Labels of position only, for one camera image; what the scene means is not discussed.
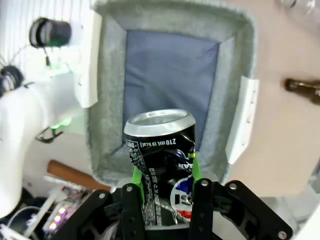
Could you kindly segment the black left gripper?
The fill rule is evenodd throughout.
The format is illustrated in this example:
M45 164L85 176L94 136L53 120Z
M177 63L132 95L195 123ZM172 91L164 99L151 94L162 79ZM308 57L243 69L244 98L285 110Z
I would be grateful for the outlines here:
M32 47L62 47L69 44L72 27L66 21L45 17L36 19L29 30L29 43Z

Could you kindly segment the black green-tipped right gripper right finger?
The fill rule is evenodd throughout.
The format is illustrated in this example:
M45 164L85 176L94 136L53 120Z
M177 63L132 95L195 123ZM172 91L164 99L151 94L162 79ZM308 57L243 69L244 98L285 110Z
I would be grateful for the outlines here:
M225 185L202 176L193 155L191 238L218 240L213 231L213 214L220 213L247 240L289 240L292 228L239 180Z

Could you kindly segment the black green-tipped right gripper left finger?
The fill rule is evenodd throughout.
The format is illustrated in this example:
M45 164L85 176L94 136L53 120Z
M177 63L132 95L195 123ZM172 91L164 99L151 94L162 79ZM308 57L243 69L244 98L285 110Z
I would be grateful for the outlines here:
M52 240L144 240L142 174L134 169L132 182L110 193L95 190L58 229Z

